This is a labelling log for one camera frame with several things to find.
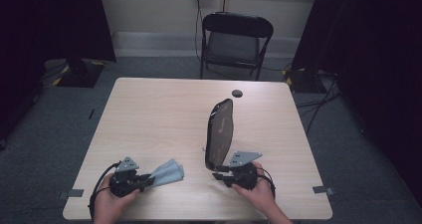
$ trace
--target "round black object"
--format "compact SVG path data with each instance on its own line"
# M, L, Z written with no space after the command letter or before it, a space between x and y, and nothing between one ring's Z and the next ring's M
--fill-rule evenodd
M242 95L243 95L243 93L239 90L234 90L232 92L232 96L235 97L235 98L240 98Z
M236 178L234 183L239 186L252 190L257 185L258 172L257 167L253 163L250 162L244 166L234 167L231 170Z

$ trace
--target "light gray plastic part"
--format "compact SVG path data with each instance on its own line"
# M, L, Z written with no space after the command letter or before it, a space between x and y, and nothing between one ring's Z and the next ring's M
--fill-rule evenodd
M126 157L120 165L115 169L116 172L131 171L138 169L139 165L136 164L130 157Z
M263 154L261 152L244 152L244 151L235 151L230 159L229 167L238 167L243 166L259 157Z

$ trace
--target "gray carpet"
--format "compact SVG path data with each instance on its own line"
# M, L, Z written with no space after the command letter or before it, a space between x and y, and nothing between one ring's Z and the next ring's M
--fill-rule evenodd
M266 59L260 81L280 82L283 76L277 70L291 61ZM61 63L51 61L46 66ZM114 81L119 77L198 79L199 65L194 57L119 58L116 64L106 64L93 89L53 87L55 77L43 81L39 101L0 152L0 223L71 223L62 216L66 201L57 196L72 189ZM204 79L253 80L254 75L212 67ZM323 79L327 87L330 80ZM294 94L297 104L323 97ZM312 108L299 108L304 128L311 122ZM389 160L361 134L358 116L343 97L318 110L309 141L323 183L335 191L329 197L333 217L301 223L422 223L420 207Z

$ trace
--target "hand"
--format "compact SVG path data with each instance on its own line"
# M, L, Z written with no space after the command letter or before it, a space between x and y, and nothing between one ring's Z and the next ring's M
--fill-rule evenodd
M261 163L255 161L252 163L257 167L258 175L265 175ZM258 177L257 185L252 190L245 189L237 184L233 184L232 188L251 202L255 208L266 215L270 223L292 223L282 209L280 209L279 205L277 205L268 180Z
M112 173L107 175L102 184L99 187L99 190L106 188L101 191L96 198L95 213L94 213L94 223L106 224L114 223L117 219L123 214L127 205L136 199L139 195L139 190L136 189L130 194L117 197L111 193L109 190L109 180L112 177Z

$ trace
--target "wooden table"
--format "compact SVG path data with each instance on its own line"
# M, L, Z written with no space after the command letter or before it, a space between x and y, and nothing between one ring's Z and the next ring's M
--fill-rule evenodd
M232 97L233 90L243 92ZM205 168L207 122L214 106L234 102L235 150L263 153L257 161L272 175L277 203L291 219L329 219L331 207L290 90L283 83L120 78L81 167L64 217L89 220L90 195L111 164L130 156L139 174L170 158L183 165L182 181L141 193L125 220L265 219L249 202Z

